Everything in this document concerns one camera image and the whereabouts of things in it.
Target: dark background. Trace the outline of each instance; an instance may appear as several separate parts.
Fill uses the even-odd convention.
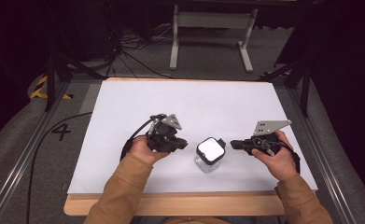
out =
[[[313,56],[312,80],[365,185],[365,1],[329,0],[325,6],[329,9],[307,12],[300,20],[293,10],[263,9],[256,26],[290,27],[299,22],[278,62],[290,63],[307,52]],[[0,1],[0,130],[29,103],[27,89],[44,71],[49,38],[78,61],[110,53],[102,10],[92,1],[44,0],[34,6]],[[49,25],[51,36],[32,20],[33,12]],[[122,6],[119,18],[148,37],[150,28],[170,22],[172,14],[172,6]],[[88,38],[88,33],[96,36]]]

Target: white paper sheet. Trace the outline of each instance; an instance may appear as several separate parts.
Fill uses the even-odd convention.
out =
[[[160,113],[176,114],[182,125],[176,136],[189,144],[154,165],[144,192],[258,191],[276,186],[263,163],[230,145],[231,140],[250,138],[258,120],[287,119],[272,84],[104,81],[68,194],[102,193],[126,140],[151,115]],[[302,177],[317,189],[291,128],[282,131],[301,157]],[[220,166],[205,174],[194,157],[197,145],[208,137],[222,138],[227,145]]]

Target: person's right hand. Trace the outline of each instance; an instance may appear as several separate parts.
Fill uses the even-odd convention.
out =
[[[288,146],[292,148],[284,132],[276,131],[275,133],[277,134],[279,140],[287,143]],[[269,169],[270,174],[272,174],[279,181],[288,179],[289,177],[298,173],[296,171],[295,162],[292,158],[292,155],[284,147],[281,147],[279,152],[273,157],[257,149],[252,149],[252,154],[258,160],[263,162]]]

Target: person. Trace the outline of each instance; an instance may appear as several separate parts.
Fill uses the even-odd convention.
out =
[[[285,134],[276,132],[278,139],[290,146]],[[297,173],[288,150],[281,148],[270,157],[253,149],[252,154],[262,161],[270,173],[279,180],[275,191],[284,205],[288,224],[332,223],[327,210],[320,204],[304,179]],[[144,187],[156,161],[169,153],[152,152],[146,137],[133,140],[129,153],[120,162],[115,173],[104,187],[104,193],[86,217],[85,224],[130,223],[143,195]],[[232,223],[219,217],[165,217],[161,222],[151,223]]]

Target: tan jacket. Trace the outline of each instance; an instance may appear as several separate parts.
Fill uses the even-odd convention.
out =
[[[115,173],[105,184],[104,193],[91,207],[85,224],[130,223],[142,197],[152,166],[131,154],[120,162]],[[319,203],[307,183],[295,175],[278,183],[275,189],[280,197],[288,224],[295,223],[332,223],[330,215]],[[214,217],[173,217],[166,221],[174,223],[227,223]]]

